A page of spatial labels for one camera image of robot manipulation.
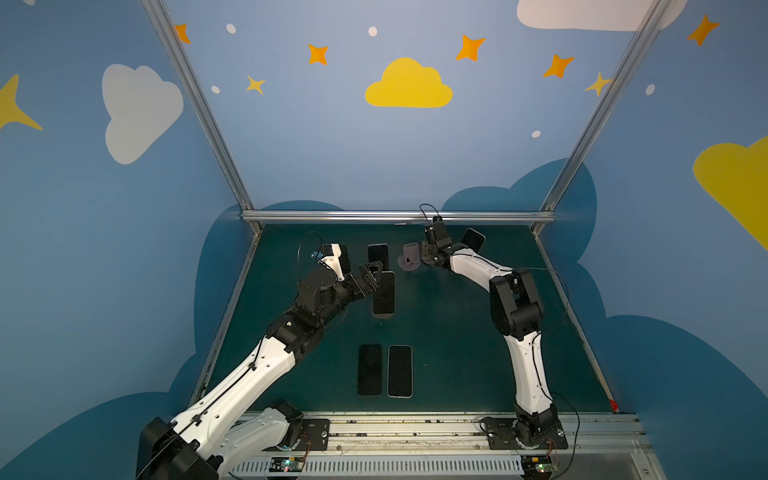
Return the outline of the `grey phone stand emptied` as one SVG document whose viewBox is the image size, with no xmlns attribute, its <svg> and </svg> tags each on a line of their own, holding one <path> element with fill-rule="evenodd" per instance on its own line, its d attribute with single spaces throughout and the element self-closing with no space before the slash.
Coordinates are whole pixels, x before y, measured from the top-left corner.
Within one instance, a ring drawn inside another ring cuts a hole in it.
<svg viewBox="0 0 768 480">
<path fill-rule="evenodd" d="M 421 250 L 419 243 L 408 243 L 403 246 L 402 254 L 397 259 L 398 266 L 406 272 L 413 272 L 421 266 Z"/>
</svg>

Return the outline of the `blue phone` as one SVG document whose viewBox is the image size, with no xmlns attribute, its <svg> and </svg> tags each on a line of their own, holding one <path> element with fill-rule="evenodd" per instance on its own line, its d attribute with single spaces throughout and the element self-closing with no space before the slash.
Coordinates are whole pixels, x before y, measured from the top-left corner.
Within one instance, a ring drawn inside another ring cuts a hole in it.
<svg viewBox="0 0 768 480">
<path fill-rule="evenodd" d="M 372 314 L 375 318 L 391 318 L 396 305 L 396 274 L 382 271 L 378 277 L 377 290 L 372 295 Z"/>
</svg>

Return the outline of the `black phone wooden stand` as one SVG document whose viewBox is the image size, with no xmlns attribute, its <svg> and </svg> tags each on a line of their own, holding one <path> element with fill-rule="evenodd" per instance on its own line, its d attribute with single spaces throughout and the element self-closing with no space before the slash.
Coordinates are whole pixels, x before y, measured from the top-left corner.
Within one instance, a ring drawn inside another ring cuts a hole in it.
<svg viewBox="0 0 768 480">
<path fill-rule="evenodd" d="M 486 241 L 486 236 L 474 228 L 468 228 L 461 239 L 461 243 L 476 253 L 481 251 Z"/>
</svg>

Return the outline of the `dark phone grey stand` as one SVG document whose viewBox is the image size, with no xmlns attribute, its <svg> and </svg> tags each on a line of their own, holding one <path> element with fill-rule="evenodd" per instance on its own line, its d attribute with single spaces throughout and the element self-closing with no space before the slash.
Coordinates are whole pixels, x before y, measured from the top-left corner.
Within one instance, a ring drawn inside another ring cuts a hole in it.
<svg viewBox="0 0 768 480">
<path fill-rule="evenodd" d="M 377 396 L 383 385 L 383 348 L 381 344 L 363 344 L 358 349 L 357 393 Z"/>
</svg>

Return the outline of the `white phone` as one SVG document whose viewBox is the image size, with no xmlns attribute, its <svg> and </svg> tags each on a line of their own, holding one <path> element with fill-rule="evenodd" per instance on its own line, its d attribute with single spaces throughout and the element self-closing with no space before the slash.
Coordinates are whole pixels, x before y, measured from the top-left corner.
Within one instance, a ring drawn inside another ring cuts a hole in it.
<svg viewBox="0 0 768 480">
<path fill-rule="evenodd" d="M 409 345 L 388 348 L 387 395 L 392 398 L 413 396 L 413 350 Z"/>
</svg>

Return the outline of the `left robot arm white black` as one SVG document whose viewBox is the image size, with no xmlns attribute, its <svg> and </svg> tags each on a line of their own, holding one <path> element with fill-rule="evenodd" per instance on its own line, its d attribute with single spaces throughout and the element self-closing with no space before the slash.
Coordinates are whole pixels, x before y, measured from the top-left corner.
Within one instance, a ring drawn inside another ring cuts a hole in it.
<svg viewBox="0 0 768 480">
<path fill-rule="evenodd" d="M 334 317 L 368 296 L 393 305 L 394 272 L 377 262 L 344 272 L 335 260 L 322 261 L 299 283 L 292 304 L 224 380 L 171 421 L 155 418 L 143 429 L 136 478 L 220 479 L 259 451 L 295 446 L 303 415 L 285 401 L 271 403 L 245 423 L 239 419 L 319 344 Z"/>
</svg>

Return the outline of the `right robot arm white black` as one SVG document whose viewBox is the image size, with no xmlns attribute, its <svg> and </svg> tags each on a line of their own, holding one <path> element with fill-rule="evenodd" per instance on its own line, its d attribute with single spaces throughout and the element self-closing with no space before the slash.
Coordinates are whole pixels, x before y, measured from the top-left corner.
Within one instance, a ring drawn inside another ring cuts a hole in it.
<svg viewBox="0 0 768 480">
<path fill-rule="evenodd" d="M 466 230 L 455 241 L 443 218 L 434 216 L 425 228 L 421 260 L 445 268 L 483 287 L 489 294 L 490 316 L 508 347 L 515 380 L 515 435 L 526 446 L 535 446 L 562 429 L 546 381 L 541 349 L 543 305 L 533 275 L 478 253 L 485 237 Z"/>
</svg>

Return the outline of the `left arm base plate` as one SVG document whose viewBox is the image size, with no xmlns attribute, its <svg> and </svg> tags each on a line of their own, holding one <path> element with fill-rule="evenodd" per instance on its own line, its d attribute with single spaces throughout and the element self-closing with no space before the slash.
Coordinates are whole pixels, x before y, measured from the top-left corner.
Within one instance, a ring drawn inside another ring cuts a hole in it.
<svg viewBox="0 0 768 480">
<path fill-rule="evenodd" d="M 301 425 L 291 424 L 278 444 L 266 448 L 266 451 L 326 451 L 330 438 L 329 430 L 330 421 L 327 419 L 304 419 Z"/>
</svg>

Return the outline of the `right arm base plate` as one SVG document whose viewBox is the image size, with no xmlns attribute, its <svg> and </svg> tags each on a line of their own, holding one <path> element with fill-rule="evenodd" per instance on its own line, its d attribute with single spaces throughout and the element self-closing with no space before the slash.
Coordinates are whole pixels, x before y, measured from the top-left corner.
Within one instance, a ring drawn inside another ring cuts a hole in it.
<svg viewBox="0 0 768 480">
<path fill-rule="evenodd" d="M 517 418 L 483 417 L 479 426 L 491 450 L 535 450 L 569 447 L 560 424 L 540 425 Z"/>
</svg>

